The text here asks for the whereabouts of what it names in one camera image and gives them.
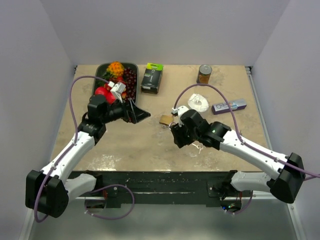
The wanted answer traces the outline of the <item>silver keys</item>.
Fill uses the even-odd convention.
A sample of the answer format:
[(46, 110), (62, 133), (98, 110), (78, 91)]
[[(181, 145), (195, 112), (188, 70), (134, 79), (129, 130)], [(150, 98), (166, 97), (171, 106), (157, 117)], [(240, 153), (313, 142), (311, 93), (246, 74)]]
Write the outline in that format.
[(192, 144), (194, 147), (196, 147), (197, 149), (198, 149), (198, 153), (200, 154), (201, 153), (201, 151), (203, 150), (203, 146), (202, 145), (200, 145), (200, 144)]

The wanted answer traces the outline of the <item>large brass padlock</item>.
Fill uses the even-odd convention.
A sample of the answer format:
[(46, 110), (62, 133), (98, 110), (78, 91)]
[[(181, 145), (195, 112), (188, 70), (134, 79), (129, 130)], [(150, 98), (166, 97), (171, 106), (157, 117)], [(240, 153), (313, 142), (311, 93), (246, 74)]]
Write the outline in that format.
[(173, 115), (162, 115), (159, 119), (159, 124), (162, 125), (163, 128), (169, 129), (171, 126), (175, 125), (175, 117)]

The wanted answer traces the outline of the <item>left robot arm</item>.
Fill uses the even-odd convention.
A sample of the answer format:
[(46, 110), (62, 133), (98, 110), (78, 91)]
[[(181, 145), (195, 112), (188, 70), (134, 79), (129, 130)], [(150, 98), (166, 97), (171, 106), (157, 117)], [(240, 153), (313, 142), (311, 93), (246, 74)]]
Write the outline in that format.
[(106, 125), (116, 120), (137, 124), (151, 114), (135, 105), (132, 99), (126, 102), (116, 100), (109, 104), (101, 95), (89, 99), (87, 112), (65, 148), (41, 170), (32, 170), (26, 177), (25, 205), (32, 209), (37, 222), (42, 222), (38, 213), (45, 217), (58, 218), (77, 197), (90, 193), (99, 196), (104, 184), (93, 173), (82, 173), (69, 179), (70, 174), (102, 138)]

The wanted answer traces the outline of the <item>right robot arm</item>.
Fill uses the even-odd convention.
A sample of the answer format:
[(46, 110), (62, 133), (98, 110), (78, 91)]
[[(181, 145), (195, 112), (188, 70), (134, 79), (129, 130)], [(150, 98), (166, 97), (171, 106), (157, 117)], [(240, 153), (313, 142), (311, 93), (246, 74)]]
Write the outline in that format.
[(171, 113), (178, 118), (178, 122), (169, 128), (179, 148), (199, 142), (203, 147), (232, 154), (260, 169), (260, 172), (233, 171), (221, 185), (227, 196), (260, 191), (271, 193), (284, 203), (294, 203), (306, 178), (300, 155), (267, 149), (242, 138), (237, 131), (219, 121), (208, 123), (200, 113), (186, 106), (174, 108)]

